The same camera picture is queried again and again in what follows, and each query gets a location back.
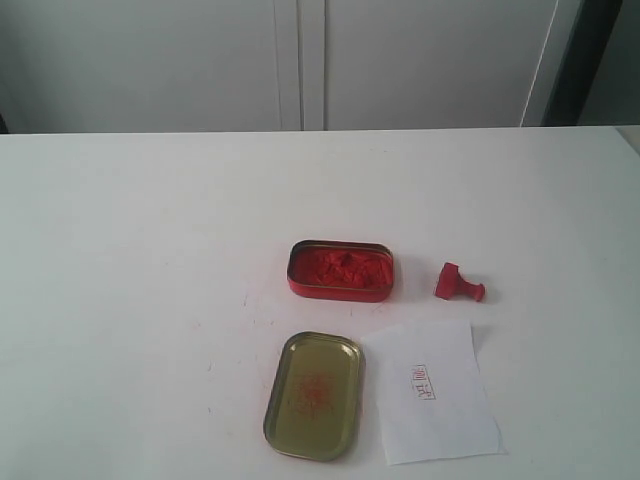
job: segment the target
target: red stamp imprint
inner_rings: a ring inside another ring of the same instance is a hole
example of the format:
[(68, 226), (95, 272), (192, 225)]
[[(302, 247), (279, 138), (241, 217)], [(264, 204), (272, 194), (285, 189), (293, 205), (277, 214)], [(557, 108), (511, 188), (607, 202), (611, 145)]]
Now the red stamp imprint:
[(318, 414), (333, 411), (331, 397), (333, 377), (326, 373), (300, 375), (295, 387), (292, 408), (301, 415), (316, 418)]
[(436, 394), (433, 391), (426, 365), (414, 365), (411, 367), (411, 388), (420, 400), (435, 400)]

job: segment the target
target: table surface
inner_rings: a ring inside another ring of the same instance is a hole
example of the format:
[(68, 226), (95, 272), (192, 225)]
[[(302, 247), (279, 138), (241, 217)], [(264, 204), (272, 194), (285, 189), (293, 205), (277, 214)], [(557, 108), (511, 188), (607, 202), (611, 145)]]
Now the table surface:
[[(8, 136), (0, 166), (0, 478), (637, 478), (640, 158), (612, 128)], [(295, 296), (305, 238), (389, 246), (394, 293)], [(486, 303), (432, 295), (445, 261)], [(460, 318), (508, 454), (387, 467), (367, 385), (344, 458), (264, 440), (292, 334)]]

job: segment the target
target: red tin box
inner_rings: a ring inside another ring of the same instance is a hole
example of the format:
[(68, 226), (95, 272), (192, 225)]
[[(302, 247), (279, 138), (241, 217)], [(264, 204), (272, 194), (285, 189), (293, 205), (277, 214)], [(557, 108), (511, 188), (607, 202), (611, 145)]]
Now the red tin box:
[(291, 249), (287, 278), (303, 297), (381, 302), (393, 288), (393, 256), (375, 243), (304, 240)]

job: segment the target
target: gold tin lid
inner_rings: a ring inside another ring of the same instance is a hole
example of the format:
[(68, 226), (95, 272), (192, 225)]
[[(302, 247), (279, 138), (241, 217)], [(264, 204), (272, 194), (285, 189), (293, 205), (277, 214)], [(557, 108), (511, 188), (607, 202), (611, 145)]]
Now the gold tin lid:
[(264, 419), (285, 455), (328, 461), (351, 445), (364, 356), (351, 340), (303, 332), (285, 344)]

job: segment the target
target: paper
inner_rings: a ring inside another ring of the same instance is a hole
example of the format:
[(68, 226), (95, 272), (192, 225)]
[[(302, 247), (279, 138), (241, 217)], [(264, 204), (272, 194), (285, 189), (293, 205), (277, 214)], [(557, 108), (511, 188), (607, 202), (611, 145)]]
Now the paper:
[(419, 321), (363, 340), (387, 464), (501, 453), (466, 321)]

